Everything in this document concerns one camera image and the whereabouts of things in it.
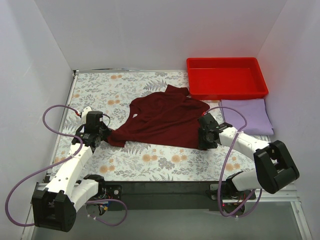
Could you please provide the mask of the dark red t shirt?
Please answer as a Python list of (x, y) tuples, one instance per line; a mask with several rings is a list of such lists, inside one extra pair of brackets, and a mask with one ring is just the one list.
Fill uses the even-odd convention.
[(164, 92), (154, 92), (134, 99), (129, 117), (106, 141), (114, 147), (139, 142), (197, 149), (198, 118), (210, 106), (189, 96), (186, 87), (168, 85)]

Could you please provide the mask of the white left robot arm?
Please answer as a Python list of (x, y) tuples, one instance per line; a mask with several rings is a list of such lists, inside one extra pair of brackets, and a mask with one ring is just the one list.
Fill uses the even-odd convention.
[(92, 157), (111, 130), (103, 122), (103, 112), (86, 107), (81, 117), (83, 124), (76, 130), (70, 146), (71, 159), (61, 165), (54, 178), (43, 190), (32, 195), (32, 210), (36, 227), (69, 232), (77, 211), (89, 200), (101, 200), (106, 187), (101, 176), (85, 177), (76, 182), (86, 162)]

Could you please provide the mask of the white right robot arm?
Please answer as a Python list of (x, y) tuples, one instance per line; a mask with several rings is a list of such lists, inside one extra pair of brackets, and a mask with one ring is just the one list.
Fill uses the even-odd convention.
[(300, 172), (286, 145), (279, 140), (268, 142), (238, 132), (229, 123), (218, 124), (210, 113), (199, 119), (198, 140), (201, 150), (229, 147), (254, 162), (255, 169), (239, 171), (210, 185), (212, 199), (237, 199), (256, 197), (254, 191), (265, 190), (275, 194), (300, 177)]

